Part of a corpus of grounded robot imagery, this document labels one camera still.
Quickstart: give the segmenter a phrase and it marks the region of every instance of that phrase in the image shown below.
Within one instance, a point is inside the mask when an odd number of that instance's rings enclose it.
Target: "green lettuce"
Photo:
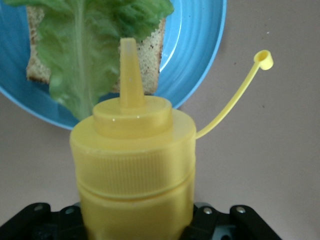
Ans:
[[[79,120],[120,75],[120,38],[150,36],[173,12],[170,0],[4,0],[39,6],[39,59],[51,69],[50,96]]]

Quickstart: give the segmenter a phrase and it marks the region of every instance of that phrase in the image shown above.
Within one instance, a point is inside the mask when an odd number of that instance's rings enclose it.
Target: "bottle body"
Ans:
[[[76,126],[70,144],[83,221],[91,240],[177,240],[193,217],[196,127],[172,110],[152,137],[108,139]]]

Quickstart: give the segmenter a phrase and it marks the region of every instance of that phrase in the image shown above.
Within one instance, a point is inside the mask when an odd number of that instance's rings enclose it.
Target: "blue plate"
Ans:
[[[171,0],[167,17],[158,89],[154,95],[180,107],[198,88],[217,54],[224,29],[227,0]],[[46,84],[26,80],[30,57],[25,7],[0,0],[0,91],[29,113],[71,130],[72,114],[50,98]],[[115,97],[108,94],[104,99]]]

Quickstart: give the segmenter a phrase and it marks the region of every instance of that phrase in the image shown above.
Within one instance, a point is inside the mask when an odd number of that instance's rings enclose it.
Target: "yellow squeeze bottle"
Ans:
[[[136,41],[120,41],[120,97],[97,104],[71,132],[83,222],[90,240],[177,240],[193,217],[196,139],[232,109],[259,68],[204,129],[161,97],[144,96]]]

